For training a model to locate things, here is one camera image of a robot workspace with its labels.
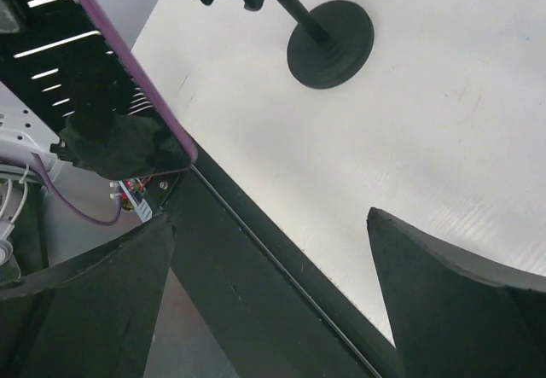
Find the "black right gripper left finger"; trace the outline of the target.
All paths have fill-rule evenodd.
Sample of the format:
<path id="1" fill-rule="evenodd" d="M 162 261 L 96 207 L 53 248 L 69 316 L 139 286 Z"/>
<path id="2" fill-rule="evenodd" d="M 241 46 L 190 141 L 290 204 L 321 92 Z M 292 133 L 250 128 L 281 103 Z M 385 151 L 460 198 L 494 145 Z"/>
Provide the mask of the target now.
<path id="1" fill-rule="evenodd" d="M 175 228 L 156 216 L 77 257 L 1 285 L 3 377 L 141 377 Z"/>

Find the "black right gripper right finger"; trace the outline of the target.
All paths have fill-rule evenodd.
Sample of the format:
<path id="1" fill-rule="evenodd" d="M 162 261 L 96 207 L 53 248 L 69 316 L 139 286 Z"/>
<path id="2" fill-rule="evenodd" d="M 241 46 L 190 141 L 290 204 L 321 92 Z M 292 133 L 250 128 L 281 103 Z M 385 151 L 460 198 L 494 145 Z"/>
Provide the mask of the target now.
<path id="1" fill-rule="evenodd" d="M 545 279 L 430 236 L 378 208 L 367 229 L 408 377 L 543 377 Z"/>

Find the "phone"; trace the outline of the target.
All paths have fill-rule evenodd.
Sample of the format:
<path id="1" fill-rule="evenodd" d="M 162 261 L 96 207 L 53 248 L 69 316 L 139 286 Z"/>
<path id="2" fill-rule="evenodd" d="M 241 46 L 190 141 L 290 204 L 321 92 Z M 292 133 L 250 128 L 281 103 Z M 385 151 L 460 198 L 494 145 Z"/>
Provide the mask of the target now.
<path id="1" fill-rule="evenodd" d="M 95 0 L 1 0 L 1 80 L 64 160 L 118 180 L 180 172 L 197 149 Z"/>

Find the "black phone stand round base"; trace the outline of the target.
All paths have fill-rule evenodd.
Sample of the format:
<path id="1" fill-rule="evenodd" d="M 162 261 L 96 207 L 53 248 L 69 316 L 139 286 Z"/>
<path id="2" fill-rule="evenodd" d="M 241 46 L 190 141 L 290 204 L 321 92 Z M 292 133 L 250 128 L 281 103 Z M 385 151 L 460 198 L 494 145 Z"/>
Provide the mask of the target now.
<path id="1" fill-rule="evenodd" d="M 200 0 L 206 6 L 214 0 Z M 262 9 L 264 0 L 242 0 L 249 11 Z M 290 73 L 302 85 L 325 90 L 355 76 L 368 60 L 375 29 L 357 3 L 327 1 L 308 10 L 300 0 L 276 0 L 297 22 L 287 47 Z"/>

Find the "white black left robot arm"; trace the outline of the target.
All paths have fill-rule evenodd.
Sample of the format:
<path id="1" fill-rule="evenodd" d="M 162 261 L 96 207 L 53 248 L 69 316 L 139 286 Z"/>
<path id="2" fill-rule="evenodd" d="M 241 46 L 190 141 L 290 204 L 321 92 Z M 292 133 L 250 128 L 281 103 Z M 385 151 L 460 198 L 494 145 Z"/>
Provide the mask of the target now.
<path id="1" fill-rule="evenodd" d="M 32 155 L 38 154 L 50 170 L 58 158 L 49 148 L 58 142 L 59 137 L 29 109 L 1 107 L 2 159 L 34 166 Z"/>

